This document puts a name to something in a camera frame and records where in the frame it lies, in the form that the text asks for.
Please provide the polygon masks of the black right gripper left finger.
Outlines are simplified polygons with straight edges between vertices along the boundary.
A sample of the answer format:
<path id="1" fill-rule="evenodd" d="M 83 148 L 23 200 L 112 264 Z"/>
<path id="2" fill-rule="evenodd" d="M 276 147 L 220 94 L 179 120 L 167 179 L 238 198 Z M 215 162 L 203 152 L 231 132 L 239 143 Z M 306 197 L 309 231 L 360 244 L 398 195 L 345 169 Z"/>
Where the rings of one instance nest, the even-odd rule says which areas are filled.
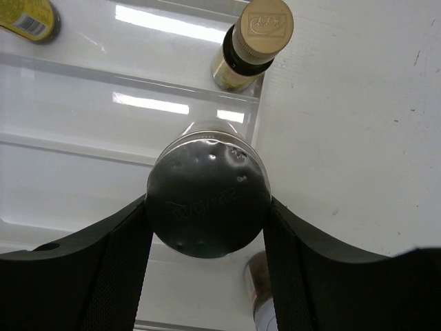
<path id="1" fill-rule="evenodd" d="M 33 250 L 1 255 L 2 330 L 133 330 L 153 231 L 140 197 Z"/>

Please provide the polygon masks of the tall silver-lid jar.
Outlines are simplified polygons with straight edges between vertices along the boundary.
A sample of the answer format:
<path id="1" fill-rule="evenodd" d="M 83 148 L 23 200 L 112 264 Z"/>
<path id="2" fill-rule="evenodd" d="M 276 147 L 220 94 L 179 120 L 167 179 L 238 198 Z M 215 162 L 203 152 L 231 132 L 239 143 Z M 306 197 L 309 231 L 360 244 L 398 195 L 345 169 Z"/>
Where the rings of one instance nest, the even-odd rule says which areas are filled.
<path id="1" fill-rule="evenodd" d="M 158 156 L 145 204 L 165 245 L 190 257 L 216 259 L 259 235 L 271 188 L 258 153 L 231 123 L 197 121 Z"/>

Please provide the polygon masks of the brown sauce bottle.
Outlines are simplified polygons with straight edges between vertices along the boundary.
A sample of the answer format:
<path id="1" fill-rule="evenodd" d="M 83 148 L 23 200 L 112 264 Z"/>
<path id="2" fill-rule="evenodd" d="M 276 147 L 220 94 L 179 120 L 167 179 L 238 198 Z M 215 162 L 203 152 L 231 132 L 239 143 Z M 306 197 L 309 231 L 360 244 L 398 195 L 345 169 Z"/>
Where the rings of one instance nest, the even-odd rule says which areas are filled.
<path id="1" fill-rule="evenodd" d="M 293 32 L 294 17 L 284 1 L 250 1 L 214 57 L 214 83 L 230 92 L 247 89 L 264 75 Z"/>
<path id="2" fill-rule="evenodd" d="M 2 0 L 1 29 L 35 44 L 49 43 L 61 31 L 61 16 L 51 1 Z"/>

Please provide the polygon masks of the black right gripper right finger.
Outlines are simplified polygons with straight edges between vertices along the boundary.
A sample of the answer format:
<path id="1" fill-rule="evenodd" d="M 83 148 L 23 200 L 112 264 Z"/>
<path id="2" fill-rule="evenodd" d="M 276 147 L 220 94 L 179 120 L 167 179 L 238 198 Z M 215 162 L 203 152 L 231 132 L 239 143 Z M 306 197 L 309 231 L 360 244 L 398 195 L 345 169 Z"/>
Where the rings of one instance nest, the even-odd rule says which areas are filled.
<path id="1" fill-rule="evenodd" d="M 279 330 L 439 330 L 440 249 L 349 245 L 273 200 L 265 250 Z"/>

